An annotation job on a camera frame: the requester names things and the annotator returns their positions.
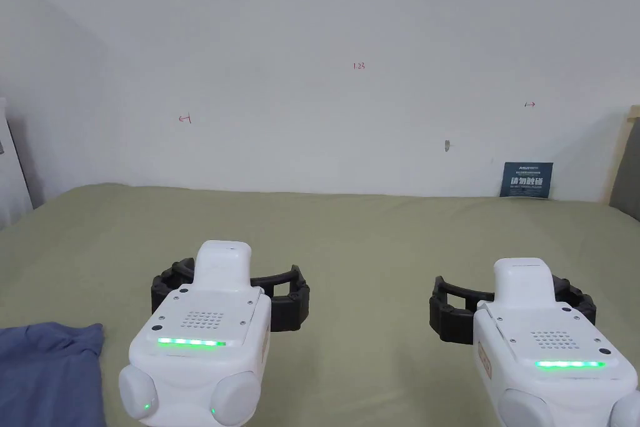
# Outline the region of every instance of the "white wall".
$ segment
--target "white wall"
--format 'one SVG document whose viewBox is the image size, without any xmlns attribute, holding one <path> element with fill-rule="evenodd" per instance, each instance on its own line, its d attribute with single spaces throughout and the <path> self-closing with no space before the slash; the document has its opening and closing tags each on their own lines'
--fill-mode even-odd
<svg viewBox="0 0 640 427">
<path fill-rule="evenodd" d="M 47 1 L 0 0 L 45 198 L 495 195 L 505 161 L 554 161 L 555 198 L 601 199 L 640 98 L 638 0 Z"/>
</svg>

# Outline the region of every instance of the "green bed sheet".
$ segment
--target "green bed sheet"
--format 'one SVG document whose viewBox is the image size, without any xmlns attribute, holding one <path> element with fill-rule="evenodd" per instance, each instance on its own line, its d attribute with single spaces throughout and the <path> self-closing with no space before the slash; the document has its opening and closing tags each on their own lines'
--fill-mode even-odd
<svg viewBox="0 0 640 427">
<path fill-rule="evenodd" d="M 591 294 L 640 367 L 640 223 L 601 204 L 86 186 L 0 232 L 0 327 L 100 322 L 109 426 L 149 287 L 208 239 L 247 242 L 251 273 L 300 265 L 310 315 L 275 333 L 249 426 L 497 426 L 471 347 L 429 328 L 436 275 L 492 290 L 499 258 L 540 257 Z"/>
</svg>

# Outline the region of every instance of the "dark blue sign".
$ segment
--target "dark blue sign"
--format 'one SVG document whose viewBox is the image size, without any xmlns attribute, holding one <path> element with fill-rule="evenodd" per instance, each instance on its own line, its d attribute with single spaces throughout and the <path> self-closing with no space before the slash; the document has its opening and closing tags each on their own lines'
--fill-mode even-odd
<svg viewBox="0 0 640 427">
<path fill-rule="evenodd" d="M 549 198 L 553 162 L 505 162 L 501 197 Z"/>
</svg>

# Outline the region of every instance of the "white door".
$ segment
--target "white door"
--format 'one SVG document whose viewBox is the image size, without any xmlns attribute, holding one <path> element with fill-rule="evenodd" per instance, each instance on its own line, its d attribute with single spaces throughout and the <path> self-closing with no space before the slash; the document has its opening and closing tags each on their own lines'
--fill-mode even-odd
<svg viewBox="0 0 640 427">
<path fill-rule="evenodd" d="M 0 99 L 0 229 L 33 210 L 5 112 L 6 100 Z"/>
</svg>

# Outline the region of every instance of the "gray headboard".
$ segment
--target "gray headboard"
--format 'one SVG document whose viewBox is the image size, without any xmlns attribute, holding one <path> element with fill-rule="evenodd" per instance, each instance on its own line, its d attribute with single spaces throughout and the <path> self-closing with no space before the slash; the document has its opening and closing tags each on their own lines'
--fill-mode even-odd
<svg viewBox="0 0 640 427">
<path fill-rule="evenodd" d="M 640 118 L 635 115 L 640 106 L 634 106 L 629 116 L 634 122 L 624 154 L 617 169 L 609 205 L 640 220 Z"/>
</svg>

